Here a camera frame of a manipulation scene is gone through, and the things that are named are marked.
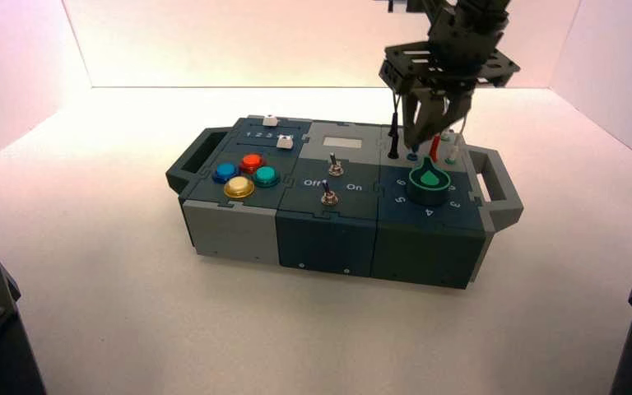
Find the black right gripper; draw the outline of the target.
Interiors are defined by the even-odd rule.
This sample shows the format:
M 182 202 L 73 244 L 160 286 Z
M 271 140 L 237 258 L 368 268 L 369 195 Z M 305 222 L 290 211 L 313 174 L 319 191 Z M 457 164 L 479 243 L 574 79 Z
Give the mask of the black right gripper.
M 418 87 L 505 86 L 521 70 L 498 50 L 507 20 L 469 21 L 462 16 L 436 16 L 428 39 L 389 46 L 379 77 L 392 90 Z M 403 141 L 406 148 L 435 138 L 464 118 L 473 90 L 416 88 L 402 95 Z

